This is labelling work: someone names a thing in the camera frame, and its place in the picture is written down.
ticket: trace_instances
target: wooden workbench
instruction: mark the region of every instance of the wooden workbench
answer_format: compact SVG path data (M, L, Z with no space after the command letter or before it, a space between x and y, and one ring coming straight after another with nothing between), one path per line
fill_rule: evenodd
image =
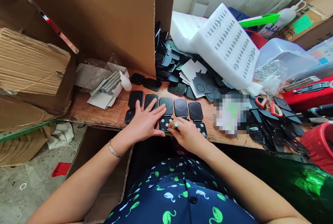
M140 73L145 77L150 77L156 79L151 75L147 75L135 69L128 69L130 77L134 73ZM157 94L159 98L161 97L170 97L174 99L184 98L187 102L193 100L189 99L186 96L179 96L168 92L169 82L162 82L162 86L158 92L146 89L142 85L132 84L132 90L142 90L144 92L144 97L146 94ZM92 125L99 125L103 127L109 127L116 130L121 130L127 126L125 124L125 115L128 107L130 91L122 90L119 97L116 99L112 107L108 107L106 110L98 108L96 106L90 105L87 103L89 99L89 94L84 94L79 90L75 90L72 105L66 115L61 117L61 119L72 122L81 122ZM249 148L264 149L262 145L255 143L248 135L239 134L238 138L228 138L224 134L221 134L213 126L213 114L216 113L216 108L213 106L213 103L209 103L207 99L199 98L196 100L201 103L202 111L204 114L203 122L206 125L207 139L211 142L218 142L236 146L244 146Z

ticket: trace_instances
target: person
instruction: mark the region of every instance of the person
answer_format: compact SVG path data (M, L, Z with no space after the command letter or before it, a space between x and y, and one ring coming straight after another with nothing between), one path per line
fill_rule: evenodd
M137 101L130 124L51 194L27 224L83 220L119 157L139 141L165 136L154 125L166 108L151 111L155 103L156 99L141 111ZM172 129L175 122L179 126ZM309 223L267 184L206 140L193 123L177 117L168 131L201 162L187 156L160 161L134 183L104 223Z

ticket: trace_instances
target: plastic storage box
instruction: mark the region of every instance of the plastic storage box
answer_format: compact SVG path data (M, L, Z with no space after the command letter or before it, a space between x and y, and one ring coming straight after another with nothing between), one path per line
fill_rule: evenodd
M223 3L198 30L191 43L235 89L251 85L259 50Z
M191 45L191 39L207 20L208 19L204 17L197 17L173 11L170 36L172 37L177 49L197 54L197 51Z
M273 60L281 60L286 64L286 80L316 66L318 60L306 53L295 43L279 38L269 40L261 49L255 72Z

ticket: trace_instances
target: metal pin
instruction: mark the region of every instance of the metal pin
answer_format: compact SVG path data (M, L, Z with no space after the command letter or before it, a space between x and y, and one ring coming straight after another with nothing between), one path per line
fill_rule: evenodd
M174 125L171 127L172 129L175 129L176 127L179 126L179 123L175 122Z

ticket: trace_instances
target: plastic bottle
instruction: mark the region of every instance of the plastic bottle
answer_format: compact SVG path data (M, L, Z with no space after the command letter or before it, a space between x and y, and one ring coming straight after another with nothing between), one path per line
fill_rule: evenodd
M124 76L121 71L119 71L119 74L120 74L121 85L123 86L124 90L130 91L132 89L131 81L126 76Z
M301 3L304 3L304 0L300 0L296 5L292 6L291 8L285 8L280 10L277 14L280 14L279 19L276 21L275 24L266 24L258 33L262 35L265 39L270 39L272 35L276 32L282 30L288 23L290 23L296 17L296 12L303 9L303 7L297 10L298 6Z

